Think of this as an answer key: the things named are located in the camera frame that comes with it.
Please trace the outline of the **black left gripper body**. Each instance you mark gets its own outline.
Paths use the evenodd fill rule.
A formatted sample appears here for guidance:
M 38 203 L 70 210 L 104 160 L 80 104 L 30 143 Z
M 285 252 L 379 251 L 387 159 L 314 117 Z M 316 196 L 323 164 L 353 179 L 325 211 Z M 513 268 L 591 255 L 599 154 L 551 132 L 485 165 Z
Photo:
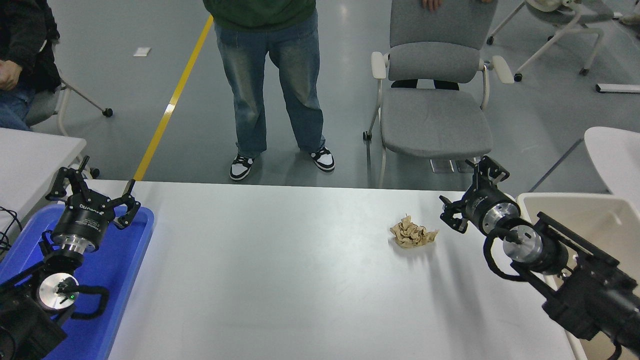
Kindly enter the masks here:
M 53 242 L 62 245 L 69 240 L 84 240 L 89 247 L 99 247 L 105 239 L 109 223 L 115 219 L 113 208 L 69 200 L 53 230 Z

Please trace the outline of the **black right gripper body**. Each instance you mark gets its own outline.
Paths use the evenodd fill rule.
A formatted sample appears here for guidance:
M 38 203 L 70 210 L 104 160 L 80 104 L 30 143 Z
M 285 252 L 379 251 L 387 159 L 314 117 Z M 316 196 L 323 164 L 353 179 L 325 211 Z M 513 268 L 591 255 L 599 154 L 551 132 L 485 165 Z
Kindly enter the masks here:
M 488 235 L 509 219 L 518 217 L 518 205 L 496 187 L 469 189 L 462 198 L 462 216 Z

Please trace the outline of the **seated person's hand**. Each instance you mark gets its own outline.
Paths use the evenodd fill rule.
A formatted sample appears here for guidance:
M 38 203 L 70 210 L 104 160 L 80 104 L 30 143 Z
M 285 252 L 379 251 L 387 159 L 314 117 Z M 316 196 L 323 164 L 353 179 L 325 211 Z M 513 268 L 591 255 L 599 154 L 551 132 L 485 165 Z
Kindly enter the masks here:
M 0 60 L 0 90 L 12 91 L 19 82 L 23 67 L 11 60 Z

